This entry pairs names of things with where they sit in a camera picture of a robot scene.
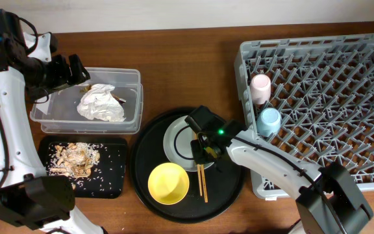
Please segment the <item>wooden chopstick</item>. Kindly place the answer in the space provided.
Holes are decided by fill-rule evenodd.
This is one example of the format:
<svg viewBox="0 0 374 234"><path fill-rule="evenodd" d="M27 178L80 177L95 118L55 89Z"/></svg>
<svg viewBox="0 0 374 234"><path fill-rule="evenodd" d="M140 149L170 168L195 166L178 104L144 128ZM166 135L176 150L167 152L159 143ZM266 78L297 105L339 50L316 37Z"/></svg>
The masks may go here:
<svg viewBox="0 0 374 234"><path fill-rule="evenodd" d="M205 203L208 203L208 192L206 187L206 177L205 177L205 168L204 165L201 164L201 179L202 179L202 186L203 186L203 196L205 199Z"/></svg>
<svg viewBox="0 0 374 234"><path fill-rule="evenodd" d="M195 133L193 133L193 139L197 140L197 135ZM203 196L201 165L196 163L196 167L197 167L197 176L198 176L198 184L199 184L199 194L200 194L200 196Z"/></svg>

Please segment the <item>white napkin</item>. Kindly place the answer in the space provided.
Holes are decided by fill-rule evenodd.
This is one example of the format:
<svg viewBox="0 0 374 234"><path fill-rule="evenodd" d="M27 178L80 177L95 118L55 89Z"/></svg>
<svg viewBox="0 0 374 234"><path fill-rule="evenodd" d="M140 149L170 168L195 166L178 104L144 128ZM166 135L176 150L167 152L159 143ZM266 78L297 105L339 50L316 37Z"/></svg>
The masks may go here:
<svg viewBox="0 0 374 234"><path fill-rule="evenodd" d="M125 111L112 94L114 90L115 86L111 84L90 85L77 105L77 112L88 120L123 122Z"/></svg>

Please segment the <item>grey plate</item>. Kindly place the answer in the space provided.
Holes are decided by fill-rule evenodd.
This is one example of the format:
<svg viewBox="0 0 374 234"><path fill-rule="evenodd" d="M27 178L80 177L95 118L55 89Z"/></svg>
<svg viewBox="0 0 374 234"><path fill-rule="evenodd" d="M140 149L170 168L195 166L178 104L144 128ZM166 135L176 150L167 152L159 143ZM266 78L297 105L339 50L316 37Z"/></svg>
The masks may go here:
<svg viewBox="0 0 374 234"><path fill-rule="evenodd" d="M166 129L163 139L163 149L171 163L178 164L187 172L196 172L197 166L193 159L190 142L195 134L185 122L186 115L172 121Z"/></svg>

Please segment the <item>blue cup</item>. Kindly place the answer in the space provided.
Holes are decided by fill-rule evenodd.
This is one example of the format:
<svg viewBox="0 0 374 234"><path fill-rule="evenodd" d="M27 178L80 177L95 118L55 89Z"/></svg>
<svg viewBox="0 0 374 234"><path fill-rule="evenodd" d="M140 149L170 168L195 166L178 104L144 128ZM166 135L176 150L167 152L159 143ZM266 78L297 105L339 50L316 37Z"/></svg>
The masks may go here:
<svg viewBox="0 0 374 234"><path fill-rule="evenodd" d="M269 137L272 134L277 134L281 128L281 114L277 109L266 108L259 115L256 120L256 128L259 135Z"/></svg>

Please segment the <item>yellow bowl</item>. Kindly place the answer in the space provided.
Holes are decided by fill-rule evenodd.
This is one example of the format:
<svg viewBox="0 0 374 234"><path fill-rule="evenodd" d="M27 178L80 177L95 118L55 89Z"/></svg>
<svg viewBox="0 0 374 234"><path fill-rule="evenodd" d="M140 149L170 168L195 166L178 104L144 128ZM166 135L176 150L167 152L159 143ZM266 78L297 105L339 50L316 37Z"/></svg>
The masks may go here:
<svg viewBox="0 0 374 234"><path fill-rule="evenodd" d="M183 167L172 162L165 162L156 166L149 174L147 187L156 202L174 205L187 195L190 179Z"/></svg>

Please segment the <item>pink cup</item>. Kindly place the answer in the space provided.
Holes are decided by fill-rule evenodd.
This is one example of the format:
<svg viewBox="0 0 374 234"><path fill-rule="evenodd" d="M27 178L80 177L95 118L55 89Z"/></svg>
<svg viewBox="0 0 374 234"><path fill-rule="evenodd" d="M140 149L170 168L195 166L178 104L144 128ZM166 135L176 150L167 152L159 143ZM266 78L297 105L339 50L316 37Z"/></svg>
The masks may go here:
<svg viewBox="0 0 374 234"><path fill-rule="evenodd" d="M255 105L262 105L271 96L271 80L267 75L255 75L250 82L251 98Z"/></svg>

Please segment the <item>food scraps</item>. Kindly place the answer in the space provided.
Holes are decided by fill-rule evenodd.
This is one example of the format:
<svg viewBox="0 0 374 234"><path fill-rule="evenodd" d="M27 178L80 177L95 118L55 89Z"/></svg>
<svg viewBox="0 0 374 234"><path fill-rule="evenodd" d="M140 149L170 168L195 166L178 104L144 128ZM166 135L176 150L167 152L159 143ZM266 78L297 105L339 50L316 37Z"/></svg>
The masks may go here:
<svg viewBox="0 0 374 234"><path fill-rule="evenodd" d="M71 179L73 189L83 186L81 180L89 180L101 157L94 145L83 142L55 144L53 150L49 154L48 174Z"/></svg>

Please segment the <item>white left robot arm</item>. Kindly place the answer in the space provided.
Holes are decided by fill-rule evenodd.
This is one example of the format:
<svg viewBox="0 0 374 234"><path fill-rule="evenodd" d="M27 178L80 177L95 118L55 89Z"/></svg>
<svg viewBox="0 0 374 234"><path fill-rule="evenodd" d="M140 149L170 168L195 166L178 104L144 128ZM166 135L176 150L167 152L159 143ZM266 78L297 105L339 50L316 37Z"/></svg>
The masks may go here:
<svg viewBox="0 0 374 234"><path fill-rule="evenodd" d="M90 78L77 55L57 55L51 33L24 35L25 20L0 9L0 220L48 233L103 233L75 205L69 179L47 175L26 103Z"/></svg>

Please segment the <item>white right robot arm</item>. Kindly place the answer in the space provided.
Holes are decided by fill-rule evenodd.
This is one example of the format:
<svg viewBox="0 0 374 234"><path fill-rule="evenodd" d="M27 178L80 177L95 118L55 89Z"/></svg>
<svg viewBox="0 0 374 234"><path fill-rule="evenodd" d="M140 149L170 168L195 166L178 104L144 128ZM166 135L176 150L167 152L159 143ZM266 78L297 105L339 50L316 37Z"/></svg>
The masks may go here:
<svg viewBox="0 0 374 234"><path fill-rule="evenodd" d="M295 200L300 219L290 233L360 233L374 217L344 166L301 161L205 106L194 109L185 121L197 135L194 153L206 161L228 158L269 179Z"/></svg>

